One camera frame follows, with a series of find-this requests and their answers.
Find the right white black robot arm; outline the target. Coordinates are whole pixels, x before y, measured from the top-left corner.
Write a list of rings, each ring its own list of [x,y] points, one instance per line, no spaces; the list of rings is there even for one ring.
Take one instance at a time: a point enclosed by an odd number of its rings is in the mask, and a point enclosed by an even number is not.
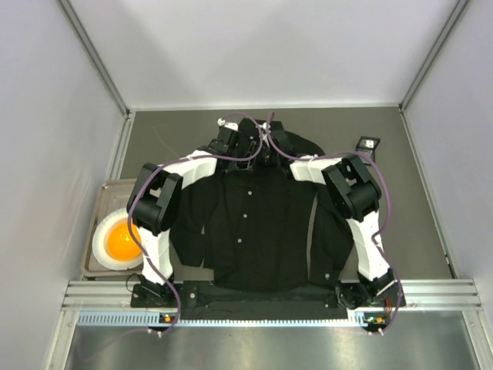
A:
[[[243,133],[235,123],[220,129],[225,152],[242,168],[256,165],[279,167],[294,180],[325,186],[336,211],[347,220],[358,257],[356,284],[337,283],[339,304],[355,309],[369,304],[390,303],[392,288],[402,297],[397,272],[381,243],[384,226],[379,224],[380,199],[388,195],[382,177],[373,178],[367,165],[375,162],[360,150],[323,154],[314,143],[288,133],[281,125],[264,123],[257,134]]]

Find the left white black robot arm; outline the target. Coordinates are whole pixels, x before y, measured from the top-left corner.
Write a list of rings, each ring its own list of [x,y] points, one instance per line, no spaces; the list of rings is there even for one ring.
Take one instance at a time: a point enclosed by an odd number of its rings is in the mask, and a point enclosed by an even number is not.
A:
[[[169,230],[179,213],[182,190],[216,172],[221,156],[232,156],[239,137],[236,123],[226,123],[218,137],[184,158],[141,168],[126,209],[146,250],[142,283],[154,291],[164,289],[173,275],[169,255]]]

